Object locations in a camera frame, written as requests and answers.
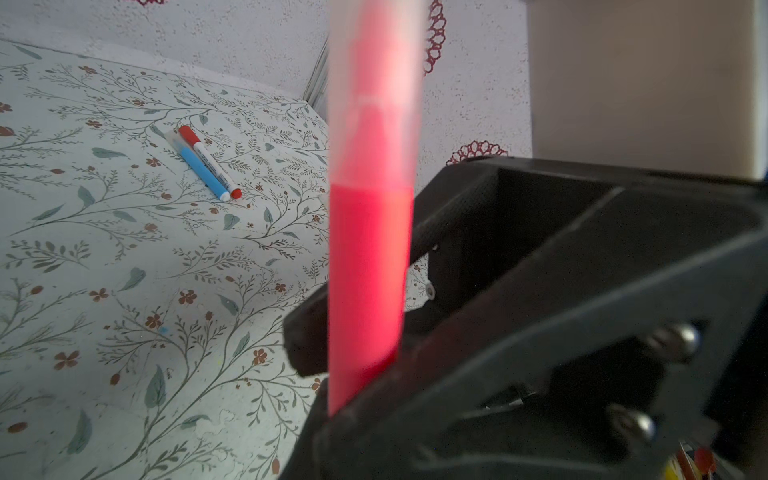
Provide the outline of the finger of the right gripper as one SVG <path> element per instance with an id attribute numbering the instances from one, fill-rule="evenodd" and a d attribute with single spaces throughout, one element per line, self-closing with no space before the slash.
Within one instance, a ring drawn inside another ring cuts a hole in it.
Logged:
<path id="1" fill-rule="evenodd" d="M 767 185 L 480 157 L 417 195 L 431 298 L 286 479 L 658 479 L 700 440 L 767 475 Z"/>

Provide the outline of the blue highlighter pen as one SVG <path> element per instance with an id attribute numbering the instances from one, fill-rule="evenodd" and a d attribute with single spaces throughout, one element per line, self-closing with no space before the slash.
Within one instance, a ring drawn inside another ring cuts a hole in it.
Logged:
<path id="1" fill-rule="evenodd" d="M 164 137 L 219 200 L 231 200 L 229 191 L 182 139 L 178 132 L 174 130 L 167 131 L 164 133 Z"/>

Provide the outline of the pink highlighter pen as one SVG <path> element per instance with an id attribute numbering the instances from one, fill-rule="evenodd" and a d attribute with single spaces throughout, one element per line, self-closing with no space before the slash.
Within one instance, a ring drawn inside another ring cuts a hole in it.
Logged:
<path id="1" fill-rule="evenodd" d="M 336 414 L 397 355 L 415 183 L 360 189 L 329 182 L 328 411 Z"/>

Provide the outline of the pink translucent pen cap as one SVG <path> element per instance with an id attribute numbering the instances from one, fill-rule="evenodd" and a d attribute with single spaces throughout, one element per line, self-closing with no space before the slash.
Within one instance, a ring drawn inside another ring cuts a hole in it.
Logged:
<path id="1" fill-rule="evenodd" d="M 411 189 L 421 125 L 423 1 L 329 4 L 329 178 Z"/>

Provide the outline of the white red-tip marker pen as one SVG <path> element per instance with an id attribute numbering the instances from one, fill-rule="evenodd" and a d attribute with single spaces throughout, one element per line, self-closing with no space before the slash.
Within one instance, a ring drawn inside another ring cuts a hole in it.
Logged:
<path id="1" fill-rule="evenodd" d="M 200 140 L 197 145 L 191 148 L 206 165 L 209 171 L 227 189 L 230 197 L 235 200 L 240 199 L 242 197 L 242 190 L 231 178 L 231 176 L 225 171 L 225 169 L 213 158 L 212 154 L 207 150 L 204 143 Z"/>

